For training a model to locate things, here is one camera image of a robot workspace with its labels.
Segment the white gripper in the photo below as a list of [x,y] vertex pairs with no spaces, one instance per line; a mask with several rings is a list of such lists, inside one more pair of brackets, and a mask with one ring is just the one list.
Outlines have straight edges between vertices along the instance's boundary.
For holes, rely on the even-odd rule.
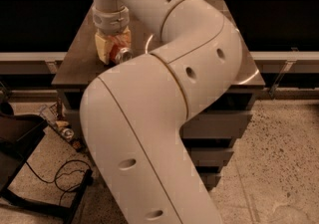
[[[130,14],[127,7],[123,7],[116,12],[104,12],[93,7],[92,11],[95,26],[105,35],[116,35],[115,43],[119,49],[131,46],[131,30],[127,28],[130,23]],[[110,53],[114,47],[113,40],[97,33],[95,43],[99,59],[107,65],[110,62]]]

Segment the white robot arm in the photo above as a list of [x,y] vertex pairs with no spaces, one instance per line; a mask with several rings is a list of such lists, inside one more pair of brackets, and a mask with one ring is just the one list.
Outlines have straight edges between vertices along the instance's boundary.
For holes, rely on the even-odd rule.
[[161,47],[97,76],[81,125],[129,224],[222,224],[179,136],[220,98],[242,62],[235,26],[203,0],[120,0]]

